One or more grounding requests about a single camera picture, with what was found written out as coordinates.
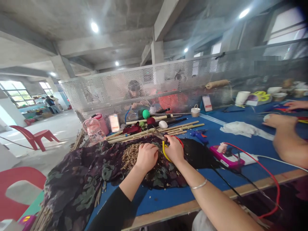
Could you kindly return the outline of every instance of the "perforated metal screen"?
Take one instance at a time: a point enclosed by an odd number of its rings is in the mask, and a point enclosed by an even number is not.
[[[80,122],[95,113],[118,114],[120,122],[142,118],[144,109],[156,112],[170,107],[172,113],[187,112],[203,95],[210,94],[213,106],[232,103],[239,90],[264,90],[288,76],[292,65],[307,73],[307,39],[248,51],[227,52],[224,57],[202,56],[128,70],[101,73],[60,81]],[[228,79],[230,86],[206,90],[208,82]]]

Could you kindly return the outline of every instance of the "white ball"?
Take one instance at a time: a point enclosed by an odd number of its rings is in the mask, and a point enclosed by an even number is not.
[[[166,121],[160,121],[158,124],[160,129],[166,129],[168,127],[168,124],[166,123]]]

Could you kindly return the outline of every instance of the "red plastic chair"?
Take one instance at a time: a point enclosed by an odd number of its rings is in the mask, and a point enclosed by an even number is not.
[[[49,141],[53,141],[53,139],[55,141],[57,141],[58,143],[60,142],[52,133],[50,130],[43,130],[41,132],[35,133],[34,135],[29,132],[27,129],[20,127],[20,126],[16,126],[16,125],[11,125],[11,128],[16,129],[17,131],[21,132],[29,141],[29,143],[31,144],[31,146],[33,147],[34,150],[37,150],[38,148],[36,147],[35,142],[38,144],[39,148],[42,151],[46,151],[41,139],[42,137],[45,137],[47,140]]]
[[[5,195],[6,190],[12,184],[21,180],[26,180],[43,190],[46,177],[39,170],[32,167],[17,167],[0,172],[0,221],[4,219],[14,219],[18,221],[29,207]]]

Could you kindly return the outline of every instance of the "table edge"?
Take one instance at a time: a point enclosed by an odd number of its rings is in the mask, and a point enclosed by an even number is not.
[[[275,177],[277,181],[279,182],[279,184],[282,184],[282,183],[286,183],[292,180],[296,180],[306,175],[308,175],[307,172],[301,169],[297,169],[297,170],[277,174],[275,175]],[[270,177],[255,181],[254,183],[259,189],[266,189],[266,188],[275,186],[274,181]],[[240,187],[235,188],[235,190],[241,196],[246,196],[248,194],[251,194],[257,191],[257,189],[251,184],[242,185]],[[231,199],[235,199],[237,197],[237,195],[231,189],[224,191],[224,193],[227,196],[229,196]],[[126,231],[126,230],[141,228],[147,225],[169,220],[174,217],[189,214],[189,213],[199,211],[199,210],[200,210],[199,204],[197,203],[196,200],[193,200],[193,201],[183,203],[180,205],[176,205],[176,206],[173,206],[167,209],[163,209],[163,210],[155,211],[153,213],[148,213],[148,214],[138,216],[134,219],[130,227],[124,228],[122,230]]]

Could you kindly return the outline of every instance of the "hand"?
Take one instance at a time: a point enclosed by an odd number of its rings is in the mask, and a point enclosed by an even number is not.
[[[298,108],[308,109],[308,101],[293,101],[287,102],[284,106],[289,106],[286,111],[292,111]]]
[[[168,148],[165,148],[165,153],[168,158],[177,165],[181,161],[184,161],[184,150],[181,143],[178,141],[177,138],[171,137],[169,135],[165,135],[168,139],[170,145]]]
[[[146,143],[139,146],[137,162],[135,164],[144,175],[154,168],[158,159],[158,147],[154,144]]]
[[[264,125],[277,128],[279,126],[291,125],[295,126],[298,119],[294,116],[270,114],[269,118],[265,120]]]
[[[132,104],[132,109],[136,108],[138,106],[138,103],[133,103]]]

